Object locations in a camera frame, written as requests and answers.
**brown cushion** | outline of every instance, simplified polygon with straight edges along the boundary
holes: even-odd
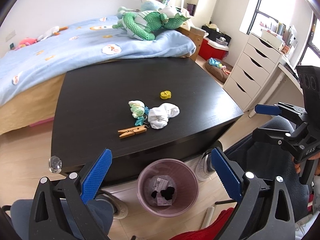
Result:
[[[221,60],[221,59],[216,59],[216,60],[219,61],[222,65],[226,66],[227,70],[231,71],[233,69],[233,66],[224,62],[223,60]],[[209,60],[207,60],[207,62],[205,63],[205,68],[210,74],[212,74],[218,80],[220,80],[223,83],[226,82],[228,75],[226,75],[220,68],[217,68],[215,66],[211,66],[209,64]]]

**pink trash can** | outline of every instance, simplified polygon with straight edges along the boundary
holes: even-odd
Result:
[[[168,175],[176,184],[177,196],[171,206],[151,206],[147,203],[144,187],[148,179],[156,175]],[[161,159],[149,164],[140,173],[137,186],[141,205],[150,213],[160,217],[176,217],[189,210],[199,195],[199,184],[193,170],[182,161]]]

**drawer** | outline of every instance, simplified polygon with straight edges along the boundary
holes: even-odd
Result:
[[[277,63],[281,53],[280,51],[274,49],[269,43],[262,41],[252,33],[249,35],[248,43],[271,59],[273,63]]]
[[[251,101],[249,95],[232,79],[232,77],[228,78],[228,81],[223,88],[242,109],[245,109]]]
[[[255,60],[261,67],[263,67],[266,71],[271,73],[273,68],[275,67],[275,63],[273,63],[269,58],[263,55],[260,51],[256,48],[252,47],[250,44],[247,44],[243,51],[247,54],[250,58]]]
[[[263,67],[245,53],[242,53],[237,65],[247,72],[261,87],[269,76],[269,73]]]
[[[260,89],[254,79],[239,66],[236,66],[232,71],[231,77],[244,89],[250,98],[253,98]]]

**window frame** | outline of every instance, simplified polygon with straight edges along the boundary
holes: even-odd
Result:
[[[312,19],[312,26],[311,26],[311,30],[308,36],[308,40],[306,45],[304,46],[303,52],[301,54],[300,60],[298,61],[297,65],[301,65],[301,62],[304,58],[304,55],[307,51],[307,48],[310,48],[319,58],[320,58],[320,48],[317,48],[313,43],[313,36],[315,35],[315,31],[316,31],[316,25],[317,25],[317,17],[315,14],[313,14],[313,19]]]
[[[248,31],[247,31],[247,35],[250,34],[250,31],[251,31],[251,29],[252,29],[252,27],[253,27],[253,24],[254,24],[254,22],[255,22],[255,20],[256,20],[256,17],[257,17],[257,14],[258,14],[258,13],[259,13],[259,14],[262,14],[262,15],[265,16],[265,17],[274,19],[277,23],[279,22],[277,19],[273,18],[272,16],[270,16],[270,15],[268,15],[268,14],[260,11],[260,10],[259,10],[260,4],[261,4],[261,0],[258,0],[257,6],[256,6],[256,8],[254,9],[253,17],[252,17],[252,20],[251,20],[251,22],[250,22],[250,25],[249,25],[249,28],[248,28]]]

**paper label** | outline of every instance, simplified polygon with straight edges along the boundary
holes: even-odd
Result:
[[[171,206],[172,205],[172,199],[165,200],[162,196],[157,196],[157,205],[158,206]]]
[[[165,180],[165,179],[161,179],[161,178],[157,178],[156,181],[153,184],[152,189],[156,190],[157,192],[160,192],[163,189],[167,188],[167,184],[169,181]]]

